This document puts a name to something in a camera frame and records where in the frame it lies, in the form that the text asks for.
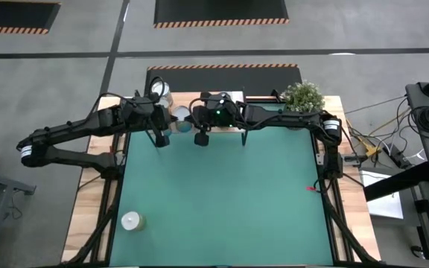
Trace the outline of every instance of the green plant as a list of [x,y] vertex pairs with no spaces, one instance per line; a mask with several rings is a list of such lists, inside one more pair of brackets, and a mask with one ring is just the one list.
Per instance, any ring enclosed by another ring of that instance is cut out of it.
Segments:
[[288,86],[281,94],[285,100],[286,109],[294,112],[314,112],[324,108],[324,97],[319,93],[319,86],[303,81],[294,86]]

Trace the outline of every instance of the orange striped edge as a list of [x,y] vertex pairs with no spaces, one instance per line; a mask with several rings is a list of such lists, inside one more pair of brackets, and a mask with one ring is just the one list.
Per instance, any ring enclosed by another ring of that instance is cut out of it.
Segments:
[[47,34],[49,30],[41,28],[0,27],[0,34]]
[[211,64],[211,65],[195,65],[195,66],[150,66],[150,70],[171,70],[171,69],[190,69],[190,68],[297,68],[294,63],[280,64]]
[[236,26],[236,25],[271,25],[287,24],[289,19],[221,19],[208,21],[190,22],[157,22],[153,25],[155,29],[160,28],[183,28],[183,27],[208,27],[208,26]]

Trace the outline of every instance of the concrete floor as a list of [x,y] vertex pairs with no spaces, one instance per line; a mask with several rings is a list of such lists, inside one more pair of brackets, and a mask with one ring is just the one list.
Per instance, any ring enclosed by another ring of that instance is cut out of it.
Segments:
[[[289,25],[155,30],[154,1],[131,0],[119,51],[429,48],[429,0],[286,2]],[[0,35],[0,53],[109,51],[122,0],[62,3],[49,35]],[[109,90],[123,95],[143,90],[148,66],[218,63],[297,63],[304,79],[320,84],[325,95],[339,95],[346,111],[402,96],[408,83],[429,81],[429,54],[172,57],[117,59]],[[0,174],[38,186],[34,196],[16,198],[24,217],[6,223],[0,235],[0,267],[36,267],[60,260],[80,168],[23,167],[15,146],[36,128],[85,117],[98,96],[106,64],[105,58],[0,60]],[[366,133],[393,118],[398,103],[348,118]],[[422,148],[414,134],[404,132],[409,140],[406,155]],[[398,139],[395,143],[403,146]],[[63,147],[83,151],[86,145],[83,138]],[[409,254],[417,239],[410,229],[374,227],[384,261],[429,267],[429,261]]]

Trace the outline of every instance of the wooden table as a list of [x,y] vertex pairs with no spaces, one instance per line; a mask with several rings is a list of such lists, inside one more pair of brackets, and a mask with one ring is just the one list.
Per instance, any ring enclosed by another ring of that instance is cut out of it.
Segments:
[[[189,96],[188,99],[199,97],[199,94],[194,92],[183,94],[185,97]],[[118,104],[118,102],[118,98],[105,97],[101,99],[98,108],[107,108]],[[343,127],[346,130],[346,117],[343,112],[342,102],[340,101],[339,96],[325,96],[325,110],[340,118],[342,122],[344,122]],[[114,148],[111,148],[112,140],[112,136],[102,138],[92,136],[89,140],[89,149],[87,152],[91,154],[99,154],[110,151],[111,149],[114,151]],[[120,150],[123,144],[124,137],[120,139],[117,150]],[[350,148],[347,138],[344,137],[342,140],[342,144],[339,146],[339,151],[343,155],[352,153],[352,149]],[[343,171],[360,181],[360,174],[356,167],[344,166]],[[97,175],[98,173],[93,169],[84,169],[80,178],[80,184],[95,178]],[[372,221],[370,220],[369,210],[366,205],[362,187],[349,179],[339,179],[338,182],[348,227],[365,250],[375,259],[380,260],[380,253],[378,251],[377,241],[375,239],[375,233],[373,231]],[[112,182],[109,203],[112,202],[114,196],[113,190],[115,190],[116,183],[116,181]],[[104,181],[102,179],[96,179],[77,193],[61,261],[68,261],[74,257],[81,246],[87,241],[90,234],[94,231],[97,224],[103,189]],[[99,260],[101,261],[104,259],[107,248],[108,231],[109,226],[104,230],[104,234],[101,239],[102,243],[98,253]],[[346,255],[343,250],[342,235],[336,226],[334,227],[334,232],[337,240],[340,260],[346,260]]]

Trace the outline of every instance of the green table surface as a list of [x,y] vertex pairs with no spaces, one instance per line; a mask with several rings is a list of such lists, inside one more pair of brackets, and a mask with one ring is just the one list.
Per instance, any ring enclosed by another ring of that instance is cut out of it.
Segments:
[[[133,133],[118,210],[111,267],[332,265],[307,130],[265,128],[212,133],[208,147],[194,134],[173,134],[155,148]],[[137,211],[141,231],[121,218]]]

